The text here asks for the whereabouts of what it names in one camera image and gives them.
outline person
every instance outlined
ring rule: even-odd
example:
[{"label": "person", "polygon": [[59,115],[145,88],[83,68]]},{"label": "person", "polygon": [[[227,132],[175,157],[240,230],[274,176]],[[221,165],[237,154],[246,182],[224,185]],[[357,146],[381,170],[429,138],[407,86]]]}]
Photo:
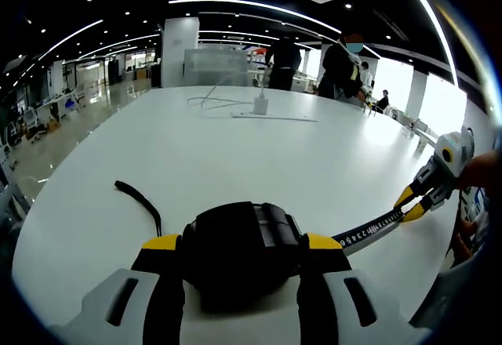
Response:
[{"label": "person", "polygon": [[335,99],[335,88],[343,92],[347,98],[356,96],[364,100],[364,93],[361,91],[359,66],[361,59],[347,49],[347,32],[343,32],[338,43],[328,48],[322,61],[325,69],[321,82],[319,83],[319,96],[323,98]]},{"label": "person", "polygon": [[376,112],[384,113],[385,108],[389,105],[389,92],[384,90],[384,98],[376,102]]},{"label": "person", "polygon": [[300,48],[290,37],[284,36],[276,41],[265,54],[265,63],[270,64],[274,57],[274,66],[270,74],[269,89],[291,90],[293,76],[301,62]]},{"label": "person", "polygon": [[359,75],[361,79],[362,88],[366,88],[369,92],[372,88],[373,75],[369,71],[369,65],[367,62],[363,61],[361,64],[361,69],[359,70]]}]

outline human hand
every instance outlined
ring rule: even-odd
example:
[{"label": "human hand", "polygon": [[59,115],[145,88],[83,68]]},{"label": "human hand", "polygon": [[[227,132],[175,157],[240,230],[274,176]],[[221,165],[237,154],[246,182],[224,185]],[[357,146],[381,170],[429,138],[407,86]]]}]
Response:
[{"label": "human hand", "polygon": [[500,156],[497,151],[490,151],[474,157],[467,163],[457,181],[457,188],[480,187],[486,189],[488,196],[500,189]]}]

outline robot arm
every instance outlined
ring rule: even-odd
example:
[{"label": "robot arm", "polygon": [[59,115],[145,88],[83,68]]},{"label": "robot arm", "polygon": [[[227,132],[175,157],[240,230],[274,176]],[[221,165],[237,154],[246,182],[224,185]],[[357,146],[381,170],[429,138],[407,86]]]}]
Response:
[{"label": "robot arm", "polygon": [[440,136],[431,159],[420,169],[394,205],[396,209],[400,209],[413,199],[423,196],[405,214],[402,222],[416,220],[429,209],[436,210],[450,198],[457,186],[457,179],[473,156],[474,137],[465,127],[462,127],[461,133],[452,132]]}]

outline white wall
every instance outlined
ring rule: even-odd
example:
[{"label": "white wall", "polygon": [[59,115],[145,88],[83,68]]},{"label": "white wall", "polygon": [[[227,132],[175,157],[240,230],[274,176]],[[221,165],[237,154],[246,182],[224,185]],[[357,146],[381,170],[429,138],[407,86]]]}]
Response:
[{"label": "white wall", "polygon": [[199,22],[197,17],[166,20],[162,42],[162,87],[183,85],[186,49],[197,49]]},{"label": "white wall", "polygon": [[471,127],[475,140],[475,155],[486,153],[493,149],[497,138],[491,120],[481,109],[470,100],[465,107],[464,125]]}]

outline black jacket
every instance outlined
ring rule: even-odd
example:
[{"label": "black jacket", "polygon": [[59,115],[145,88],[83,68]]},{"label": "black jacket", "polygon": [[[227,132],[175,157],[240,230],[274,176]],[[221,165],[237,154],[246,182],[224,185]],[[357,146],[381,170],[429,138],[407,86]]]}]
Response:
[{"label": "black jacket", "polygon": [[274,55],[274,67],[291,67],[297,70],[300,66],[300,49],[290,39],[280,39],[276,41],[265,55],[265,63],[269,63]]},{"label": "black jacket", "polygon": [[354,64],[348,58],[347,51],[339,43],[328,48],[322,66],[326,69],[325,77],[339,87],[345,86],[354,70]]}]

